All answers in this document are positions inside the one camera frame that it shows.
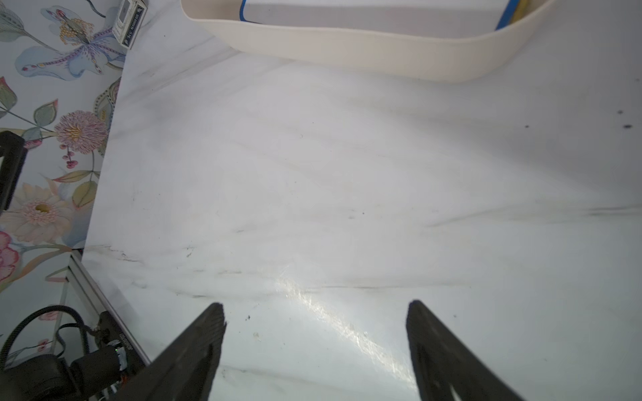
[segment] marble surface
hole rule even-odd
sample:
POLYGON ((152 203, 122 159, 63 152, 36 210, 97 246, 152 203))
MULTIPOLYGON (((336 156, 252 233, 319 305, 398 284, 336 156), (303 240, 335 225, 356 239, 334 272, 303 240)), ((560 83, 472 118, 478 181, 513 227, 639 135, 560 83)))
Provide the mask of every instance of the marble surface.
POLYGON ((239 53, 150 0, 83 262, 216 400, 418 400, 422 300, 528 400, 642 397, 642 13, 567 0, 459 85, 239 53))

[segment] floral wallpaper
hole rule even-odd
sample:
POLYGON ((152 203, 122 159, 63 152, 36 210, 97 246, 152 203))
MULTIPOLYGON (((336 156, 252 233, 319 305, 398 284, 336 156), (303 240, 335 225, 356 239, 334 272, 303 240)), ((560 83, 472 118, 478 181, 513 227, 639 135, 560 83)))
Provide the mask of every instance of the floral wallpaper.
POLYGON ((84 244, 125 61, 112 34, 118 5, 0 0, 0 131, 28 149, 0 216, 0 343, 20 322, 4 326, 2 303, 33 293, 22 318, 58 303, 64 280, 51 277, 84 244))

